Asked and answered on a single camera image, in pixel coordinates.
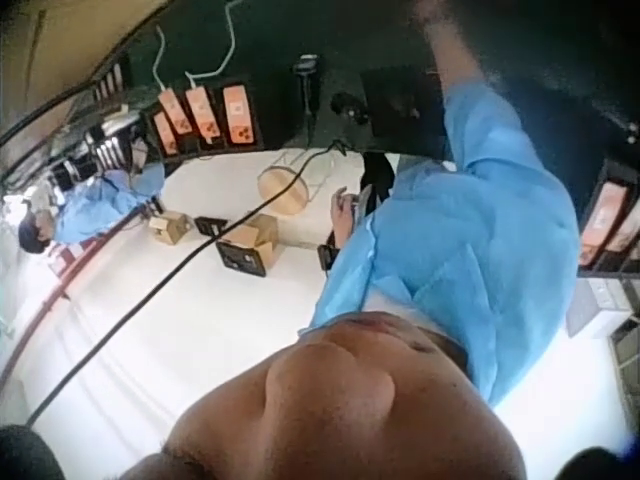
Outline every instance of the black cable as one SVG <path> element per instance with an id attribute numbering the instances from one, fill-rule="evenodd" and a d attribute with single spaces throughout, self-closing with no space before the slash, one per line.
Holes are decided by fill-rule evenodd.
<path id="1" fill-rule="evenodd" d="M 176 268 L 174 268 L 169 274 L 162 279 L 160 283 L 158 283 L 140 302 L 138 302 L 129 312 L 122 317 L 118 323 L 116 323 L 111 330 L 87 353 L 82 360 L 80 360 L 70 371 L 67 373 L 64 378 L 55 386 L 55 388 L 51 391 L 49 395 L 42 401 L 42 403 L 35 409 L 35 411 L 31 414 L 29 419 L 27 420 L 27 426 L 29 428 L 33 427 L 35 422 L 40 418 L 42 413 L 51 405 L 51 403 L 56 399 L 56 397 L 60 394 L 60 392 L 67 386 L 67 384 L 82 370 L 100 351 L 104 348 L 104 346 L 109 343 L 109 341 L 124 327 L 129 320 L 131 320 L 142 308 L 149 303 L 153 297 L 155 297 L 160 290 L 162 290 L 167 283 L 169 283 L 173 278 L 182 271 L 184 267 L 186 267 L 191 260 L 196 258 L 203 250 L 213 245 L 215 242 L 220 240 L 222 237 L 227 235 L 232 230 L 235 230 L 240 225 L 245 223 L 251 217 L 271 205 L 273 202 L 282 197 L 285 193 L 287 193 L 295 183 L 302 177 L 302 174 L 309 166 L 309 164 L 316 158 L 329 153 L 334 148 L 338 148 L 341 152 L 344 151 L 344 146 L 339 141 L 334 141 L 328 148 L 322 150 L 320 152 L 316 152 L 311 155 L 307 160 L 305 160 L 304 164 L 300 168 L 300 171 L 293 177 L 291 182 L 283 188 L 278 194 L 271 197 L 269 200 L 262 203 L 257 208 L 254 208 L 252 211 L 247 213 L 244 217 L 242 217 L 237 222 L 231 224 L 230 226 L 224 228 L 218 235 L 207 240 L 205 243 L 196 248 L 193 252 L 187 256 Z"/>

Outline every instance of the white cable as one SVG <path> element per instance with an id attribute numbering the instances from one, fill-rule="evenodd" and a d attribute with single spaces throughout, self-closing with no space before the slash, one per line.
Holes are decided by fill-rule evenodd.
<path id="1" fill-rule="evenodd" d="M 162 80 L 160 80 L 160 76 L 158 75 L 158 67 L 160 66 L 160 61 L 164 55 L 164 50 L 167 46 L 167 40 L 164 38 L 164 32 L 160 28 L 160 26 L 156 25 L 156 32 L 158 32 L 158 36 L 160 37 L 160 50 L 158 50 L 158 55 L 156 55 L 156 60 L 153 62 L 153 78 L 156 79 L 156 83 L 160 87 L 160 90 L 163 92 L 167 89 Z"/>
<path id="2" fill-rule="evenodd" d="M 184 72 L 184 74 L 189 79 L 189 83 L 191 84 L 191 88 L 196 88 L 196 80 L 203 79 L 203 78 L 217 77 L 222 72 L 224 72 L 224 70 L 227 68 L 227 65 L 231 61 L 231 58 L 233 57 L 233 54 L 236 51 L 236 31 L 235 31 L 235 29 L 233 27 L 233 19 L 231 18 L 231 10 L 234 7 L 240 5 L 242 2 L 244 2 L 244 0 L 233 0 L 233 1 L 229 2 L 229 3 L 227 3 L 227 5 L 224 7 L 224 13 L 225 13 L 225 16 L 227 17 L 227 29 L 229 31 L 229 38 L 231 40 L 231 44 L 229 45 L 229 50 L 227 51 L 227 54 L 225 55 L 224 59 L 222 60 L 222 63 L 218 67 L 218 69 L 213 71 L 213 72 L 205 72 L 205 73 L 197 73 L 197 74 Z"/>

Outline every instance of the ceiling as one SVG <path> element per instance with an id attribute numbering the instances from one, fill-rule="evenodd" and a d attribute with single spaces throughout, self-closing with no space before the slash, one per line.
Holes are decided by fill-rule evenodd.
<path id="1" fill-rule="evenodd" d="M 123 38 L 169 0 L 24 0 L 0 30 L 0 132 L 88 80 Z M 0 150 L 0 170 L 59 127 L 73 98 Z"/>

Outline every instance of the hand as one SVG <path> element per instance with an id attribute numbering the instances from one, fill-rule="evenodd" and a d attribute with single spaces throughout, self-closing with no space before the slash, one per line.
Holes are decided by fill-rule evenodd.
<path id="1" fill-rule="evenodd" d="M 446 16 L 446 0 L 414 0 L 413 17 L 421 25 L 426 25 Z"/>
<path id="2" fill-rule="evenodd" d="M 346 187 L 339 189 L 331 197 L 331 222 L 336 238 L 336 248 L 342 250 L 353 233 L 354 195 L 345 195 Z"/>

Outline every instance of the orange sticker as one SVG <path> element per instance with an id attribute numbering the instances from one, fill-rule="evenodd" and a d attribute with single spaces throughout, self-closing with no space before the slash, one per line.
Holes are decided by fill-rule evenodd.
<path id="1" fill-rule="evenodd" d="M 187 115 L 184 113 L 182 105 L 180 105 L 180 101 L 173 89 L 169 88 L 163 91 L 158 96 L 158 100 L 160 100 L 164 111 L 167 112 L 169 120 L 171 120 L 173 124 L 173 128 L 176 129 L 179 135 L 185 135 L 193 131 L 191 123 L 189 123 L 189 119 L 187 119 Z"/>
<path id="2" fill-rule="evenodd" d="M 171 125 L 169 125 L 169 120 L 167 120 L 164 112 L 156 114 L 156 116 L 153 117 L 153 121 L 156 124 L 156 129 L 158 130 L 158 135 L 160 135 L 165 153 L 167 155 L 177 155 L 178 144 L 176 143 L 176 137 L 173 136 Z"/>
<path id="3" fill-rule="evenodd" d="M 204 87 L 194 88 L 187 91 L 187 101 L 193 112 L 193 117 L 198 124 L 200 135 L 207 143 L 212 143 L 214 138 L 220 137 L 220 128 L 216 121 L 216 116 L 211 108 L 207 91 Z"/>
<path id="4" fill-rule="evenodd" d="M 607 245 L 607 250 L 616 253 L 623 252 L 631 245 L 638 232 L 640 232 L 640 200 L 636 202 L 635 207 L 618 229 L 613 240 Z"/>
<path id="5" fill-rule="evenodd" d="M 626 195 L 626 187 L 612 182 L 603 185 L 598 202 L 582 234 L 581 266 L 588 266 L 594 261 L 620 215 Z"/>
<path id="6" fill-rule="evenodd" d="M 251 110 L 244 86 L 227 87 L 223 94 L 231 142 L 240 145 L 253 143 L 255 136 L 251 122 Z"/>

